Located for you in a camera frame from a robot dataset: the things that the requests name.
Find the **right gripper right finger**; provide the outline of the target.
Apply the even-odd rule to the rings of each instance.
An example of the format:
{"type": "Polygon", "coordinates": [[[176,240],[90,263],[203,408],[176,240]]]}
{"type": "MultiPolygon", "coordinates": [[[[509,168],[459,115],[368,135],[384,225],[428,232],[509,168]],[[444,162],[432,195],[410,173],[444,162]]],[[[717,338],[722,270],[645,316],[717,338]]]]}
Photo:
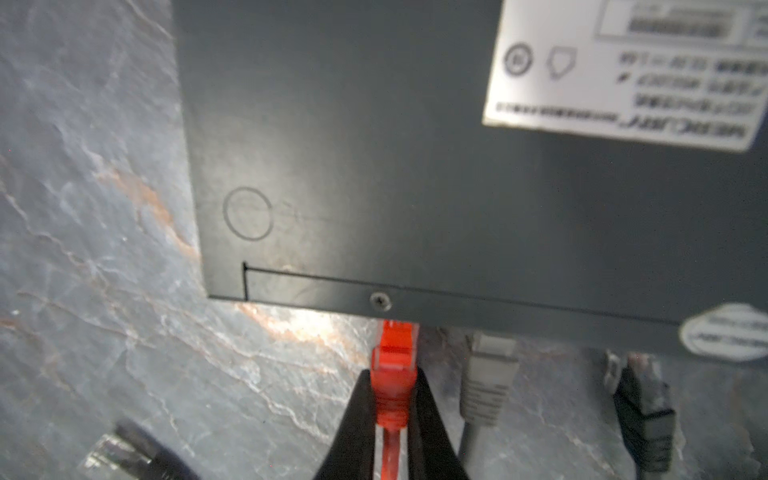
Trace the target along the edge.
{"type": "Polygon", "coordinates": [[[408,478],[469,480],[454,452],[426,374],[417,369],[407,425],[408,478]]]}

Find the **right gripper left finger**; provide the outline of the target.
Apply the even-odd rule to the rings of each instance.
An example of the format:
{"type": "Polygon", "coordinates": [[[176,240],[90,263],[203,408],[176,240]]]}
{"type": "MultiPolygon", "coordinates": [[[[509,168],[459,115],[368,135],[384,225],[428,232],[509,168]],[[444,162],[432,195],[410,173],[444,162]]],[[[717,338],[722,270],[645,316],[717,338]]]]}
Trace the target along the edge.
{"type": "Polygon", "coordinates": [[[376,446],[376,397],[368,369],[360,372],[333,442],[314,479],[371,480],[376,446]]]}

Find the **large black network switch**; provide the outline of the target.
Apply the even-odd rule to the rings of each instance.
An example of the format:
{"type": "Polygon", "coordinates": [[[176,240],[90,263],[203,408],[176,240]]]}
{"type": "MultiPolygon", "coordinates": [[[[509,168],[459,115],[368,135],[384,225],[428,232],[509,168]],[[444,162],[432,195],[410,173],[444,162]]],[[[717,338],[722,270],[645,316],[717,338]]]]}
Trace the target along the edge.
{"type": "Polygon", "coordinates": [[[763,1],[176,1],[215,299],[767,364],[763,1]]]}

